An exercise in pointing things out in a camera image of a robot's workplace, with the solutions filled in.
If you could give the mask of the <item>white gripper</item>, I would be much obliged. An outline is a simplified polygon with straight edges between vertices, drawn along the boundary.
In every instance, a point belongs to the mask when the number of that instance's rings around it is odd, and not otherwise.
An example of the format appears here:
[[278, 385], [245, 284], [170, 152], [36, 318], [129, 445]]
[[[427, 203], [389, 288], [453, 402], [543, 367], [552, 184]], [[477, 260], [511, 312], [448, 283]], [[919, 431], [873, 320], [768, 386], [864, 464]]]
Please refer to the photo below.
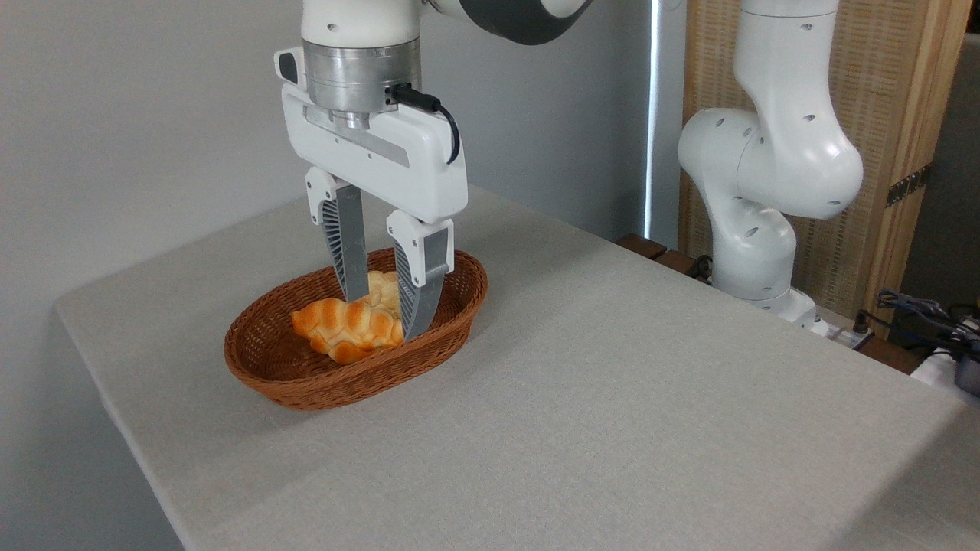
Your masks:
[[387, 225], [395, 241], [403, 340], [411, 341], [430, 328], [444, 278], [454, 271], [448, 217], [468, 203], [465, 156], [460, 152], [448, 164], [450, 123], [413, 106], [371, 115], [368, 129], [332, 121], [309, 98], [303, 69], [300, 49], [276, 52], [291, 146], [315, 166], [305, 174], [309, 215], [325, 234], [345, 300], [354, 302], [370, 293], [361, 190], [400, 209]]

